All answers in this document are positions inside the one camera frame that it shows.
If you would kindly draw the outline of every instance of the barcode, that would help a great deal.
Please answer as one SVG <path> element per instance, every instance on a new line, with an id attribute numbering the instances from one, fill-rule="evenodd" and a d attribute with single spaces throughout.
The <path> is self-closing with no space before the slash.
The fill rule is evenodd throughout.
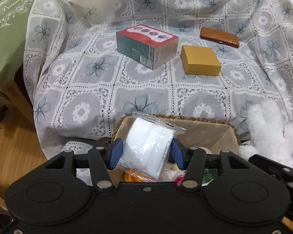
<path id="1" fill-rule="evenodd" d="M 140 63 L 147 66 L 148 68 L 153 68 L 153 61 L 151 61 L 143 56 L 140 56 Z"/>
<path id="2" fill-rule="evenodd" d="M 149 59 L 152 59 L 152 60 L 153 60 L 153 51 L 154 51 L 154 48 L 149 46 Z"/>

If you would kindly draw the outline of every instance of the red and green box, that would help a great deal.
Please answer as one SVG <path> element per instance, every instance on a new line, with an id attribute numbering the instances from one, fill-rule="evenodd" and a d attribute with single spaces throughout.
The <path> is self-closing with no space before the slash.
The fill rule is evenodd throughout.
<path id="1" fill-rule="evenodd" d="M 117 50 L 133 60 L 156 69 L 176 56 L 178 37 L 138 25 L 116 33 Z"/>

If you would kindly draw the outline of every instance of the gauze roll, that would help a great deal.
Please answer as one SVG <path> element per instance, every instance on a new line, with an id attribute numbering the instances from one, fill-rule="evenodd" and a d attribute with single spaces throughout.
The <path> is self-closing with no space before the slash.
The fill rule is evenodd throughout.
<path id="1" fill-rule="evenodd" d="M 120 164 L 154 179 L 160 177 L 175 130 L 136 118 L 124 141 Z"/>

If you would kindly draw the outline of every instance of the green bag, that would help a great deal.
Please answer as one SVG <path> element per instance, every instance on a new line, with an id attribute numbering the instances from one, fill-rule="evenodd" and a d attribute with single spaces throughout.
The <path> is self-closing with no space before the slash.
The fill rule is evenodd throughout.
<path id="1" fill-rule="evenodd" d="M 0 85 L 22 66 L 27 20 L 34 0 L 0 1 Z"/>

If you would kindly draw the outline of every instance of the blue gripper pad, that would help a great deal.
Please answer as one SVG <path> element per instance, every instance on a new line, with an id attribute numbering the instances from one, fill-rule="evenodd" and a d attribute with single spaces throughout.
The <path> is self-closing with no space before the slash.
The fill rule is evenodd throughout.
<path id="1" fill-rule="evenodd" d="M 178 145 L 177 142 L 179 142 L 179 140 L 175 140 L 175 139 L 172 140 L 172 143 L 170 145 L 170 150 L 171 150 L 172 156 L 173 156 L 174 161 L 176 162 L 178 168 L 180 170 L 185 170 L 186 163 L 183 160 L 182 148 L 180 145 Z"/>
<path id="2" fill-rule="evenodd" d="M 119 159 L 123 154 L 123 140 L 117 138 L 114 142 L 111 143 L 109 148 L 111 148 L 111 154 L 109 159 L 109 166 L 107 166 L 107 168 L 112 170 L 115 169 Z"/>

